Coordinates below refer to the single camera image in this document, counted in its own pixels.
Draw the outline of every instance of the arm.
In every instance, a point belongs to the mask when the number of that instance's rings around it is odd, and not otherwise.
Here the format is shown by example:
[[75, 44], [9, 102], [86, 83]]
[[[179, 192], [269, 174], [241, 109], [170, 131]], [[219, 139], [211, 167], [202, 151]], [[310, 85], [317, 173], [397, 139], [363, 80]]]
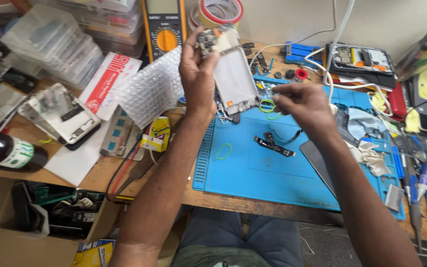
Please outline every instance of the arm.
[[369, 184], [337, 131], [322, 86], [273, 88], [276, 111], [291, 114], [316, 144], [337, 193], [353, 248], [364, 266], [422, 266], [399, 224]]
[[208, 124], [216, 112], [213, 68], [219, 57], [201, 60], [194, 50], [198, 28], [186, 40], [179, 66], [187, 113], [163, 162], [133, 200], [123, 221], [110, 266], [155, 266], [186, 189], [187, 177]]

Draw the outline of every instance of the person's leg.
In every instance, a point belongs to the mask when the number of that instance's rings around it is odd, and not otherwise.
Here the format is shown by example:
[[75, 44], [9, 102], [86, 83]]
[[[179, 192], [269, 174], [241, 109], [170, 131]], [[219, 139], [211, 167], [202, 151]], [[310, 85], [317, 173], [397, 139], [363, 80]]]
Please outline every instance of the person's leg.
[[182, 235], [179, 249], [190, 245], [244, 247], [240, 214], [195, 207], [192, 220]]
[[255, 215], [249, 221], [247, 248], [260, 254], [272, 267], [303, 266], [297, 222]]

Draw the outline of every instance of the hand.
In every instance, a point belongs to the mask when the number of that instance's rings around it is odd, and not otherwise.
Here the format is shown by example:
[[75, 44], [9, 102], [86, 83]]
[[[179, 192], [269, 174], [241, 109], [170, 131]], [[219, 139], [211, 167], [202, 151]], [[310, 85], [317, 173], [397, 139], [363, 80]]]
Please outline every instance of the hand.
[[291, 114], [313, 142], [337, 132], [321, 85], [289, 83], [273, 88], [273, 92], [280, 93], [273, 96], [275, 111]]
[[184, 43], [179, 72], [186, 97], [187, 113], [204, 116], [211, 121], [217, 112], [217, 105], [213, 100], [215, 90], [213, 70], [220, 53], [212, 52], [207, 58], [202, 59], [200, 48], [194, 49], [197, 36], [204, 30], [203, 27], [198, 27]]

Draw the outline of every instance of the brown bottle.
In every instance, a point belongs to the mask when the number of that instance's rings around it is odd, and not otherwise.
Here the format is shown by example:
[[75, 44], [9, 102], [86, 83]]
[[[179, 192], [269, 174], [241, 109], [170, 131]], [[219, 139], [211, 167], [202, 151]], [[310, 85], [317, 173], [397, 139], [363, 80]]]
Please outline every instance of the brown bottle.
[[42, 147], [0, 133], [0, 170], [34, 173], [47, 160], [47, 151]]

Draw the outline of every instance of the blue silicone repair mat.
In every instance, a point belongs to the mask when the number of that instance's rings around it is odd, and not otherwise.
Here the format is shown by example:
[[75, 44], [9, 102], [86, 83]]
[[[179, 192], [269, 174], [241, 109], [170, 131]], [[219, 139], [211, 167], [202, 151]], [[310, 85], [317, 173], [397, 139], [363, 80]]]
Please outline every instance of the blue silicone repair mat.
[[[261, 76], [254, 78], [275, 84], [287, 83], [285, 80]], [[329, 87], [324, 87], [324, 90], [328, 94]], [[371, 108], [367, 94], [345, 89], [334, 89], [332, 103], [341, 107], [359, 107], [369, 112]], [[288, 133], [289, 138], [300, 129], [291, 116], [269, 120], [258, 108], [243, 112], [240, 123], [236, 125], [222, 124], [218, 119], [212, 120], [199, 149], [192, 188], [232, 196], [340, 210], [337, 199], [299, 149], [300, 145], [308, 140], [307, 135], [300, 133], [299, 137], [289, 144], [277, 142], [278, 145], [296, 152], [295, 157], [285, 157], [260, 146], [253, 140], [255, 136], [264, 138], [263, 133], [271, 131], [271, 127], [277, 131], [279, 129], [282, 133]], [[385, 162], [392, 174], [387, 175], [383, 181], [361, 164], [370, 184], [383, 201], [390, 183], [400, 186], [395, 160], [391, 154], [389, 135], [387, 133], [385, 135], [382, 140], [374, 138], [371, 140], [380, 146], [376, 148], [377, 151], [386, 153]], [[232, 151], [225, 159], [218, 160], [215, 155], [225, 143], [232, 146]], [[218, 153], [218, 157], [224, 157], [228, 151], [229, 147], [225, 145]], [[405, 219], [402, 204], [400, 212], [390, 212], [397, 219]]]

